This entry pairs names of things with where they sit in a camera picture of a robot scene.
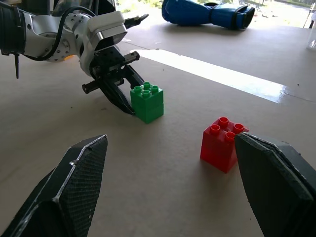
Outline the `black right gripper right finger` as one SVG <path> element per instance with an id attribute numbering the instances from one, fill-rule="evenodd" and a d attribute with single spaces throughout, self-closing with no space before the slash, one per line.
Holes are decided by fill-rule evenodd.
<path id="1" fill-rule="evenodd" d="M 289 143 L 243 132 L 235 147 L 244 190 L 266 237 L 316 235 L 316 171 Z"/>

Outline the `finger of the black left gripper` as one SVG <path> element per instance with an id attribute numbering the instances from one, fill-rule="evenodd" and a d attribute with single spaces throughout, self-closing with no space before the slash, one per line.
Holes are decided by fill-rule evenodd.
<path id="1" fill-rule="evenodd" d="M 117 85 L 117 82 L 121 84 L 121 81 L 124 81 L 124 79 L 127 79 L 130 83 L 131 89 L 135 87 L 135 79 L 133 77 L 121 74 L 106 74 L 100 77 L 100 89 L 113 105 L 124 113 L 134 115 L 135 111 Z"/>
<path id="2" fill-rule="evenodd" d="M 141 86 L 145 82 L 130 65 L 126 65 L 123 68 L 123 77 L 130 83 L 130 89 Z"/>

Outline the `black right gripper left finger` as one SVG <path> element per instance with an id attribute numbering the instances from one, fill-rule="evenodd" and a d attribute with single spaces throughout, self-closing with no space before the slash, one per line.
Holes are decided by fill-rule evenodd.
<path id="1" fill-rule="evenodd" d="M 99 198 L 107 135 L 69 147 L 59 164 L 34 187 L 4 237 L 85 237 Z"/>

